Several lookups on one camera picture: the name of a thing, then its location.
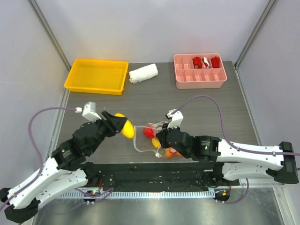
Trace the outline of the yellow fake mango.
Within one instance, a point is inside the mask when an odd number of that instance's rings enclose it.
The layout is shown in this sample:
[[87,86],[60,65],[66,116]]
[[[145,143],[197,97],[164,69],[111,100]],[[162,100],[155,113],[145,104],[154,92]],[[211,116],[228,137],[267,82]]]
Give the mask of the yellow fake mango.
[[114,116],[121,118],[120,125],[119,123],[117,123],[118,128],[120,129],[116,129],[116,133],[121,133],[128,139],[133,139],[135,136],[135,128],[133,124],[129,121],[129,119],[121,113],[116,113],[114,114]]

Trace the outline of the clear zip top bag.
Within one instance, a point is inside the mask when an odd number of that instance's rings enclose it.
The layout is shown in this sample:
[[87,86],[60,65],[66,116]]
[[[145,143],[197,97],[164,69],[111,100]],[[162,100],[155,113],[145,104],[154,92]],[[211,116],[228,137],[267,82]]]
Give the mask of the clear zip top bag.
[[[165,149],[161,147],[154,148],[151,140],[143,134],[145,128],[152,128],[155,130],[155,134],[162,130],[163,125],[168,123],[168,121],[161,121],[158,123],[147,123],[145,126],[134,126],[135,136],[133,138],[133,145],[138,152],[152,152],[156,158],[166,158]],[[182,155],[177,152],[176,156],[172,158],[182,158]]]

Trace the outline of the red fake tomato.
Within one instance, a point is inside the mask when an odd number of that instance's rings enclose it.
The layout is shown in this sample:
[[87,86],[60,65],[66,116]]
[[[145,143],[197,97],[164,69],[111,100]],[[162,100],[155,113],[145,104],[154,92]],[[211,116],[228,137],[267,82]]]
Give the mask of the red fake tomato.
[[143,134],[149,139],[155,138],[155,130],[150,127],[146,127],[143,130]]

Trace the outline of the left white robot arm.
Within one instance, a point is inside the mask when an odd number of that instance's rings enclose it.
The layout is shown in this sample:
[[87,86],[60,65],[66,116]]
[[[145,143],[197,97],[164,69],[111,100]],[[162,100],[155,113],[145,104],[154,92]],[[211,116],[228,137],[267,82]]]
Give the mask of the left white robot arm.
[[92,155],[107,137],[118,133],[130,139],[135,136],[133,124],[121,113],[111,115],[103,111],[98,115],[87,107],[73,111],[88,122],[82,124],[71,139],[61,143],[29,178],[14,188],[1,189],[3,205],[0,208],[7,220],[21,224],[59,195],[71,189],[95,187],[101,173],[93,163],[85,161],[86,157]]

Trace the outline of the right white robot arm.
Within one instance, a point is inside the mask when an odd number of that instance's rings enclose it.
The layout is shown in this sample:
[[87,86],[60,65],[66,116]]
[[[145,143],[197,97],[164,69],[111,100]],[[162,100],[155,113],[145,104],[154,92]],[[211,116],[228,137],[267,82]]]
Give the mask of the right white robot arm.
[[165,149],[173,148],[184,158],[214,163],[212,181],[217,185],[242,178],[272,178],[298,184],[295,152],[290,142],[275,146],[247,145],[213,136],[192,136],[179,128],[164,128],[156,138]]

